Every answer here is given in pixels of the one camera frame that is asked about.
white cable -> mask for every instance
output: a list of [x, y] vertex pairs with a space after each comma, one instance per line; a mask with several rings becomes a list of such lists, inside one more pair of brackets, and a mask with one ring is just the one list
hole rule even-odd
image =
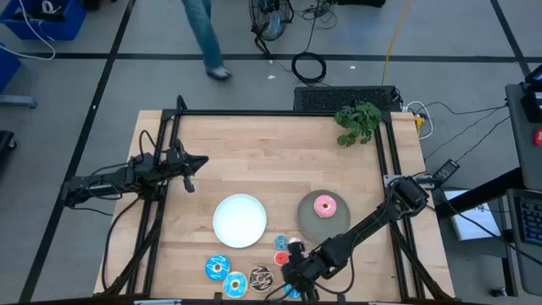
[[28, 25], [28, 27], [32, 30], [32, 32], [43, 42], [45, 43], [49, 48], [51, 48], [51, 50], [53, 51], [53, 55], [51, 55], [50, 58], [42, 58], [42, 57], [37, 57], [37, 56], [31, 56], [31, 55], [24, 55], [24, 54], [21, 54], [21, 53], [17, 53], [15, 51], [11, 51], [10, 49], [4, 47], [4, 46], [0, 46], [1, 49], [3, 49], [4, 51], [8, 52], [8, 53], [12, 53], [14, 55], [17, 55], [17, 56], [20, 56], [22, 58], [31, 58], [31, 59], [38, 59], [38, 60], [53, 60], [54, 57], [57, 55], [57, 51], [54, 49], [53, 46], [51, 46], [45, 39], [41, 38], [41, 36], [39, 36], [36, 31], [34, 30], [34, 28], [30, 25], [30, 22], [28, 21], [28, 18], [26, 17], [26, 10], [25, 10], [25, 6], [23, 5], [23, 0], [19, 0], [19, 5], [20, 5], [20, 9], [23, 11], [23, 17], [25, 18], [25, 21], [26, 21], [26, 24]]
[[412, 105], [414, 103], [420, 104], [422, 106], [423, 110], [425, 110], [425, 114], [427, 114], [427, 119], [429, 121], [429, 126], [431, 127], [431, 130], [429, 131], [429, 133], [427, 135], [420, 137], [420, 140], [425, 140], [425, 139], [429, 138], [431, 135], [433, 135], [433, 128], [434, 128], [433, 127], [433, 120], [431, 120], [431, 116], [429, 115], [429, 111], [427, 111], [427, 109], [425, 108], [425, 105], [423, 105], [422, 102], [419, 102], [419, 101], [410, 102], [410, 103], [408, 103], [406, 105], [406, 108], [409, 108], [410, 105]]
[[57, 7], [57, 9], [54, 9], [53, 4], [51, 3], [51, 1], [48, 1], [48, 0], [41, 2], [41, 11], [45, 14], [55, 14], [61, 8], [62, 8], [62, 5]]

red button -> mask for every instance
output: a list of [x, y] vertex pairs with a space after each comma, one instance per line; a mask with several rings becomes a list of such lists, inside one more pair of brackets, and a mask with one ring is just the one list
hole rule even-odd
[[542, 146], [542, 128], [539, 128], [536, 133], [534, 133], [534, 145]]

sneaker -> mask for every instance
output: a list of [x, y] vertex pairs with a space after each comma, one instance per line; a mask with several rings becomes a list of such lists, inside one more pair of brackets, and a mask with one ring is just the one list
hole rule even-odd
[[231, 77], [231, 73], [224, 67], [220, 66], [216, 69], [207, 69], [207, 75], [212, 79], [224, 81]]

leafy plant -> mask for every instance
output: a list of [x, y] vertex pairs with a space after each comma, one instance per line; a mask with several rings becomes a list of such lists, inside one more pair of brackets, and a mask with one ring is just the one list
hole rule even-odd
[[361, 102], [355, 107], [343, 107], [335, 113], [335, 122], [340, 127], [350, 130], [350, 133], [339, 136], [337, 144], [350, 147], [359, 136], [361, 136], [361, 144], [371, 141], [373, 131], [379, 125], [380, 119], [380, 110], [371, 103]]

red object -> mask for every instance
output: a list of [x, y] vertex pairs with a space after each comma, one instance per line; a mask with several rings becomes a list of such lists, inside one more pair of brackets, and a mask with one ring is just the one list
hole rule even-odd
[[534, 145], [542, 146], [542, 128], [539, 128], [536, 133], [534, 133]]
[[282, 266], [285, 263], [288, 263], [288, 253], [284, 251], [278, 251], [274, 254], [274, 263]]

